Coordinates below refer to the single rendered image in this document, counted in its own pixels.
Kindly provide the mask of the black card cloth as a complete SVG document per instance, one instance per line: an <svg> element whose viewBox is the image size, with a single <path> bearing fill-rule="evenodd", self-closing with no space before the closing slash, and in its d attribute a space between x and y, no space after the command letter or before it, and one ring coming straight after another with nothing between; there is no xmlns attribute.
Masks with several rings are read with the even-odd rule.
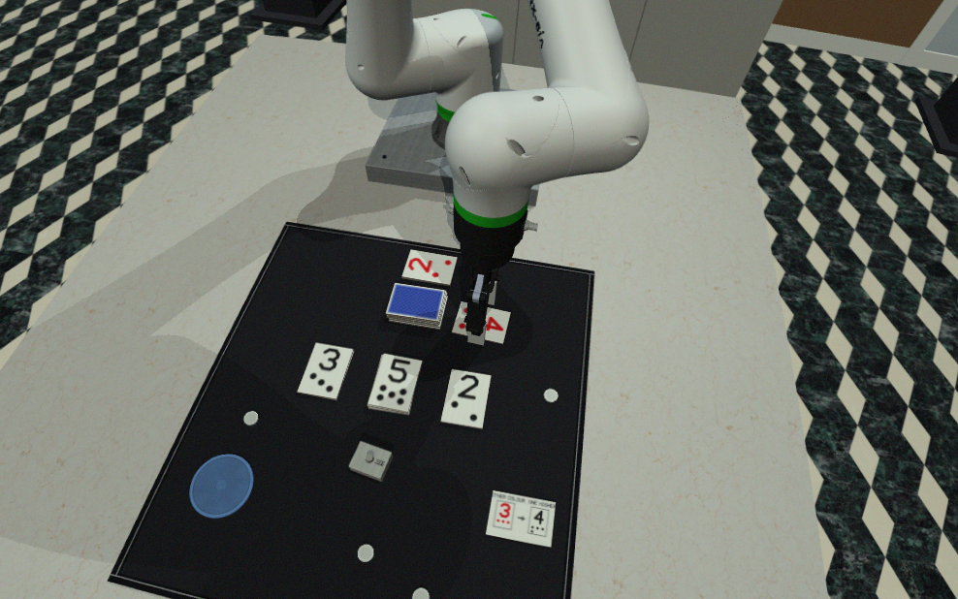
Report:
<svg viewBox="0 0 958 599"><path fill-rule="evenodd" d="M171 447L171 450L150 490L150 493L136 519L136 522L124 544L124 547L115 562L112 572L108 578L108 582L117 583L131 588L135 588L141 591L149 592L152 594L164 596L171 599L213 599L206 596L194 594L191 592L175 589L172 587L164 586L158 583L151 583L148 581L136 579L133 577L125 576L120 574L123 565L139 535L139 532L144 524L144 521L147 517L147 514L157 496L159 489L161 488L168 471L176 457L176 454L181 446L181 443L191 426L199 407L208 391L208 388L221 365L239 327L240 324L253 301L270 265L275 257L283 239L285 238L289 228L297 228L303 230L310 230L315 232L334 234L340 236L351 236L375 241L388 242L399 245L406 245L418 248L424 248L429 250L436 250L454 254L462 254L461 249L450 248L402 239L395 239L383 236L372 236L360 233L347 232L336 229L329 229L317 226L310 226L305 224L298 224L292 222L286 222L278 239L276 240L271 253L267 260L265 261L252 289L250 290L239 315L234 322L232 328L230 329L209 373L208 376L202 385L177 437ZM581 466L582 466L582 453L583 453L583 441L584 441L584 427L585 427L585 414L586 414L586 400L587 400L587 386L588 386L588 373L589 373L589 358L590 358L590 345L591 345L591 316L592 316L592 301L593 301L593 286L594 286L594 271L586 270L580 268L570 268L540 262L534 262L529 260L522 260L511 258L508 263L520 264L538 268L548 268L578 274L584 274L588 276L588 287L587 287L587 300L586 300L586 313L585 313L585 326L584 326L584 339L583 339L583 352L582 352L582 364L581 364L581 377L580 377L580 389L579 389L579 401L578 401L578 413L577 413L577 425L576 425L576 437L575 437L575 449L574 449L574 460L573 460L573 472L572 472L572 484L571 484L571 495L570 495L570 506L569 506L569 518L568 518L568 528L567 528L567 540L566 540L566 551L565 551L565 561L564 561L564 572L563 572L563 584L562 584L562 595L561 599L571 599L571 589L572 589L572 578L573 578L573 566L574 566L574 553L575 553L575 542L576 542L576 529L577 529L577 517L578 517L578 505L579 505L579 492L580 492L580 480L581 480Z"/></svg>
<svg viewBox="0 0 958 599"><path fill-rule="evenodd" d="M451 287L402 279L411 249L458 257ZM213 599L561 599L588 276L500 267L506 335L479 345L452 333L469 270L290 227L120 574ZM447 292L440 330L389 322L395 283ZM297 393L315 343L355 351L337 401ZM383 354L423 361L409 415L367 407ZM440 422L452 369L492 376L483 429ZM392 452L383 482L349 468L360 441ZM190 485L225 454L254 487L211 519ZM556 502L551 547L486 535L493 490Z"/></svg>

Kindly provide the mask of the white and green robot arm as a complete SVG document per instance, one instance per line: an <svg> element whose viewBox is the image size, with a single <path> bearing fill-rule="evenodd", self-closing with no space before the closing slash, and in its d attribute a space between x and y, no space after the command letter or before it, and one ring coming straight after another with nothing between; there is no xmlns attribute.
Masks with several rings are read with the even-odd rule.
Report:
<svg viewBox="0 0 958 599"><path fill-rule="evenodd" d="M648 108L609 0L527 0L549 88L501 92L503 28L493 15L413 18L411 0L346 1L355 87L376 100L434 92L431 134L454 186L448 212L474 253L508 252L537 231L527 221L533 185L614 171L645 143Z"/></svg>

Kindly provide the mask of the blue playing card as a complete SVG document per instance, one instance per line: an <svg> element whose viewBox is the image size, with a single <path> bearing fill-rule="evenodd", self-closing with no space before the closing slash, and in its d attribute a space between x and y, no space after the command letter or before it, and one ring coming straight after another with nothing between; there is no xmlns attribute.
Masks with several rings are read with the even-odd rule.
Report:
<svg viewBox="0 0 958 599"><path fill-rule="evenodd" d="M438 322L445 290L395 283L386 315Z"/></svg>

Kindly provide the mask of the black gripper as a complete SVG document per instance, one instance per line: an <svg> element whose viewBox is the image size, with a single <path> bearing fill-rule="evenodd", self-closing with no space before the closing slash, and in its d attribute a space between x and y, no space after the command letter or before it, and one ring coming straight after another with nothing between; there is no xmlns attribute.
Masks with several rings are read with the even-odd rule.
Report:
<svg viewBox="0 0 958 599"><path fill-rule="evenodd" d="M513 257L515 247L498 255L474 253L461 245L464 259L470 264L470 284L467 292L467 314L464 318L468 331L467 342L484 345L488 304L495 305L497 281L501 281L498 269ZM477 333L478 332L478 333Z"/></svg>

